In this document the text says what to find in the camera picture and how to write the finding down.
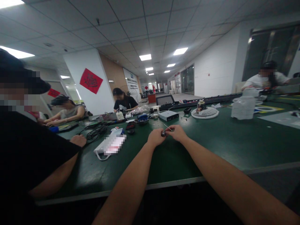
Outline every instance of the white pillar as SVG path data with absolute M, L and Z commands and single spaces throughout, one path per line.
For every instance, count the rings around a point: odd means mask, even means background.
M 70 53 L 64 55 L 63 58 L 65 59 L 68 69 L 76 84 L 76 88 L 81 99 L 84 101 L 87 110 L 94 115 L 104 114 L 105 112 L 113 112 L 113 95 L 110 90 L 98 50 L 90 49 L 86 51 Z M 103 79 L 97 94 L 94 94 L 90 90 L 80 85 L 80 79 L 85 68 Z

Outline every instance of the red banner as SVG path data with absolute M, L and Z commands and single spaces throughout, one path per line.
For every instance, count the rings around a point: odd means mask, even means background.
M 94 94 L 97 94 L 101 84 L 102 84 L 103 79 L 98 77 L 96 74 L 85 68 L 80 84 L 84 86 L 86 89 L 90 90 Z
M 50 88 L 48 95 L 56 98 L 58 95 L 60 95 L 60 92 L 55 91 L 54 89 Z

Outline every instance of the workbench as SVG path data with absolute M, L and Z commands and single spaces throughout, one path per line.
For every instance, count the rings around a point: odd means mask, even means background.
M 300 104 L 299 97 L 289 98 L 295 100 L 278 99 L 278 101 Z M 231 108 L 225 107 L 218 108 L 220 113 L 216 118 L 201 120 L 193 118 L 191 114 L 184 115 L 184 108 L 176 109 L 174 111 L 179 113 L 177 119 L 166 122 L 157 118 L 143 126 L 136 124 L 135 134 L 127 135 L 119 153 L 106 161 L 100 161 L 93 152 L 103 141 L 102 136 L 80 152 L 64 186 L 56 194 L 37 201 L 37 204 L 56 204 L 108 196 L 126 167 L 146 143 L 150 132 L 157 128 L 165 129 L 163 124 L 168 126 L 180 124 L 190 138 L 246 174 L 299 167 L 300 130 L 258 119 L 258 116 L 291 111 L 292 106 L 273 102 L 263 105 L 284 108 L 284 110 L 255 114 L 251 120 L 237 120 L 231 118 Z M 125 129 L 126 125 L 121 123 L 109 126 L 107 134 L 115 126 Z M 82 128 L 79 126 L 59 135 L 71 139 Z M 153 154 L 146 189 L 199 181 L 204 181 L 204 177 L 183 145 L 172 137 L 167 137 Z

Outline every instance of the glue bottle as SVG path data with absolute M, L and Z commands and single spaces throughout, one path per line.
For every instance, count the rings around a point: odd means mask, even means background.
M 123 120 L 124 119 L 123 113 L 120 110 L 117 111 L 116 116 L 117 116 L 117 120 Z

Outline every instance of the ceiling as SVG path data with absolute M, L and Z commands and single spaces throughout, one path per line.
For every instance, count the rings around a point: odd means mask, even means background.
M 299 0 L 23 1 L 0 9 L 0 45 L 36 55 L 28 64 L 70 74 L 63 54 L 97 48 L 145 82 L 169 78 L 240 21 L 300 10 Z

